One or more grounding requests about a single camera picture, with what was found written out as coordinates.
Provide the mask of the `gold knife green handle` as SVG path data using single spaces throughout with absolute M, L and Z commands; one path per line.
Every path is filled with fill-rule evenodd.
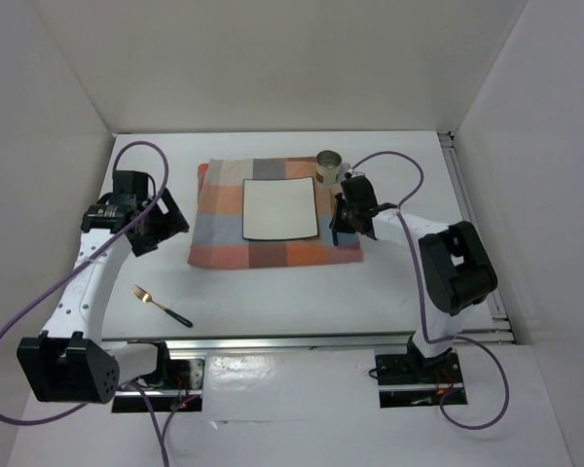
M 334 246 L 339 245 L 339 233 L 337 232 L 337 221 L 338 221 L 338 205 L 340 202 L 341 194 L 336 193 L 332 196 L 330 201 L 330 209 L 331 209 L 331 220 L 329 223 L 329 229 L 332 235 L 332 243 Z

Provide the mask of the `checkered orange blue cloth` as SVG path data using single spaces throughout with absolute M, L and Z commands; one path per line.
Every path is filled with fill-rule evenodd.
M 286 241 L 242 237 L 242 185 L 246 179 L 305 178 L 315 174 L 315 159 L 216 160 L 198 169 L 197 216 L 188 264 L 202 269 L 267 269 L 360 263 L 358 235 L 340 233 L 334 244 L 329 224 L 336 186 L 315 184 L 318 236 Z

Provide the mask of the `gold fork green handle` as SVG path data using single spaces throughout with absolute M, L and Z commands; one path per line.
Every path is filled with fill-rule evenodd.
M 194 323 L 191 320 L 182 316 L 181 314 L 177 313 L 176 311 L 172 310 L 171 308 L 168 308 L 167 306 L 164 306 L 164 305 L 156 302 L 154 300 L 153 296 L 149 292 L 144 290 L 142 287 L 135 285 L 132 288 L 131 293 L 140 302 L 142 302 L 144 304 L 150 304 L 150 305 L 155 306 L 156 308 L 161 310 L 164 314 L 166 314 L 167 316 L 169 316 L 173 320 L 180 323 L 182 326 L 184 326 L 186 328 L 193 328 L 194 327 Z

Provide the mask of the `metal cup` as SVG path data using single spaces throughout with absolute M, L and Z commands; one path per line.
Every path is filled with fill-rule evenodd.
M 343 159 L 342 156 L 332 150 L 320 151 L 315 157 L 316 180 L 323 186 L 336 184 L 340 177 Z

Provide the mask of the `square white plate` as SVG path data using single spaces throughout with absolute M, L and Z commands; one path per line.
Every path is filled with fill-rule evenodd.
M 243 181 L 243 239 L 288 241 L 317 236 L 318 219 L 312 177 Z

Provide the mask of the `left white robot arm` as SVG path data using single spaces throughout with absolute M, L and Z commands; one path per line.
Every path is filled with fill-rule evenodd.
M 152 388 L 172 377 L 167 346 L 129 341 L 102 346 L 106 308 L 129 256 L 140 257 L 189 230 L 168 190 L 156 200 L 152 177 L 117 170 L 113 189 L 85 212 L 80 253 L 58 306 L 39 336 L 20 341 L 17 358 L 40 402 L 106 404 L 140 378 Z

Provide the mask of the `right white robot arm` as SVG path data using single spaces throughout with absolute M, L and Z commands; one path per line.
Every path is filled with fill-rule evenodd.
M 379 203 L 371 182 L 348 174 L 335 195 L 330 222 L 333 243 L 362 234 L 410 250 L 420 303 L 420 326 L 407 342 L 405 369 L 416 381 L 429 380 L 452 352 L 464 312 L 484 302 L 498 285 L 492 261 L 468 221 L 433 222 Z

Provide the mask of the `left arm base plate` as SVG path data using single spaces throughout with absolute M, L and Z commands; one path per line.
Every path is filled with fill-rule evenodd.
M 156 413 L 196 413 L 202 410 L 204 370 L 203 358 L 173 359 L 166 363 L 163 377 L 141 378 L 137 384 Z M 126 387 L 116 394 L 112 412 L 146 413 L 147 407 L 135 389 Z

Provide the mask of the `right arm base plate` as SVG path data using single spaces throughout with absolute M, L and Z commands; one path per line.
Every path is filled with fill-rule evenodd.
M 455 352 L 426 369 L 414 366 L 406 354 L 379 354 L 368 376 L 378 384 L 382 409 L 468 404 L 460 362 Z

